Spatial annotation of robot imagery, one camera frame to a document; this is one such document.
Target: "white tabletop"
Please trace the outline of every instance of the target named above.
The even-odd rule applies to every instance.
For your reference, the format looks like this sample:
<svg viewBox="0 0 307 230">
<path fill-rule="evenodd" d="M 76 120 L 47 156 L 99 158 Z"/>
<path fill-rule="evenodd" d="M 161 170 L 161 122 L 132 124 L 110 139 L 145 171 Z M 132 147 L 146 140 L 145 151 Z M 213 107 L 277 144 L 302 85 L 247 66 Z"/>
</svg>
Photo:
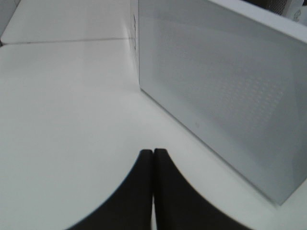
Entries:
<svg viewBox="0 0 307 230">
<path fill-rule="evenodd" d="M 307 183 L 281 207 L 266 200 L 140 91 L 128 43 L 0 48 L 0 229 L 70 226 L 117 188 L 139 150 L 156 147 L 241 223 L 306 229 Z"/>
<path fill-rule="evenodd" d="M 4 44 L 127 38 L 129 0 L 22 0 Z"/>
</svg>

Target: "white table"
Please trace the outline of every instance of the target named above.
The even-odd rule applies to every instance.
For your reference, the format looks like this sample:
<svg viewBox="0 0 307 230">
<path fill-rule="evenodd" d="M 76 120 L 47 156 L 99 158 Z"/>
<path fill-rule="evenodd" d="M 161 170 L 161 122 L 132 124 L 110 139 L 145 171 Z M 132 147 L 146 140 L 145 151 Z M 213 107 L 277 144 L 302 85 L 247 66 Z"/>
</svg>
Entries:
<svg viewBox="0 0 307 230">
<path fill-rule="evenodd" d="M 4 44 L 128 38 L 129 0 L 22 0 Z"/>
<path fill-rule="evenodd" d="M 0 229 L 70 226 L 156 147 L 241 223 L 306 229 L 307 183 L 281 207 L 262 197 L 140 91 L 128 41 L 0 48 L 0 107 Z"/>
</svg>

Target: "dotted pattern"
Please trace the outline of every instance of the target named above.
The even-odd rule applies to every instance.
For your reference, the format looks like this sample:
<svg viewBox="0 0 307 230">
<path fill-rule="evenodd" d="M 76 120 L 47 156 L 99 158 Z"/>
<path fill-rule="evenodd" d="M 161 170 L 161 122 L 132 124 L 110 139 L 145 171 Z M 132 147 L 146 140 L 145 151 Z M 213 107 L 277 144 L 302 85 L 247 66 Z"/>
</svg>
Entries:
<svg viewBox="0 0 307 230">
<path fill-rule="evenodd" d="M 287 0 L 269 0 L 267 9 L 276 14 L 282 15 L 286 3 Z"/>
</svg>

